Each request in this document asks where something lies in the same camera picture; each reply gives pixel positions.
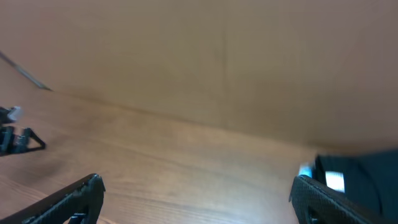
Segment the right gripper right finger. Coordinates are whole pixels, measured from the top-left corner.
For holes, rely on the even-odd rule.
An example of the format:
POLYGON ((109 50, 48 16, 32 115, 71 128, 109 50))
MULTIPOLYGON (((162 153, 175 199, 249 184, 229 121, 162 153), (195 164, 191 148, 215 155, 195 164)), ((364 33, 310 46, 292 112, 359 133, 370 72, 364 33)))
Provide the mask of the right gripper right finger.
POLYGON ((341 193, 306 175, 298 175, 294 178, 289 201, 300 224, 391 223, 390 220, 361 208, 341 193))

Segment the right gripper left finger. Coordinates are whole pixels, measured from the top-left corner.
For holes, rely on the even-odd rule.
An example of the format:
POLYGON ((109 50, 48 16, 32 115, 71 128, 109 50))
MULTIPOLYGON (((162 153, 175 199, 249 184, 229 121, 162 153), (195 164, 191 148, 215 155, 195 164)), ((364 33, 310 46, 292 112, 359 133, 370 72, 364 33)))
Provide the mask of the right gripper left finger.
POLYGON ((1 224, 95 224, 103 206, 105 191, 101 176, 90 174, 3 218, 1 224))

